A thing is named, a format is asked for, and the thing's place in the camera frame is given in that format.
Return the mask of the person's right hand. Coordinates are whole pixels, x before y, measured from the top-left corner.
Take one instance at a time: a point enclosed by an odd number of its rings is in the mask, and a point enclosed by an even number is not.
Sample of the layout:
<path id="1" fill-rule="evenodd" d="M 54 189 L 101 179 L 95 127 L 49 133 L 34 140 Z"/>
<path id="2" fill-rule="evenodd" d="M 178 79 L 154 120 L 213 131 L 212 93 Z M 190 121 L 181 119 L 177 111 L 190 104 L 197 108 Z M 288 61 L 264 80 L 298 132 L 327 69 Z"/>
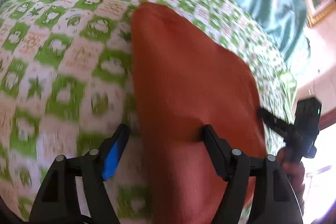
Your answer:
<path id="1" fill-rule="evenodd" d="M 305 168 L 302 162 L 291 162 L 291 149 L 283 147 L 276 155 L 277 161 L 280 163 L 282 170 L 290 177 L 291 186 L 295 192 L 298 200 L 301 213 L 304 213 L 305 202 L 303 200 L 303 193 L 305 184 L 303 183 L 305 177 Z"/>

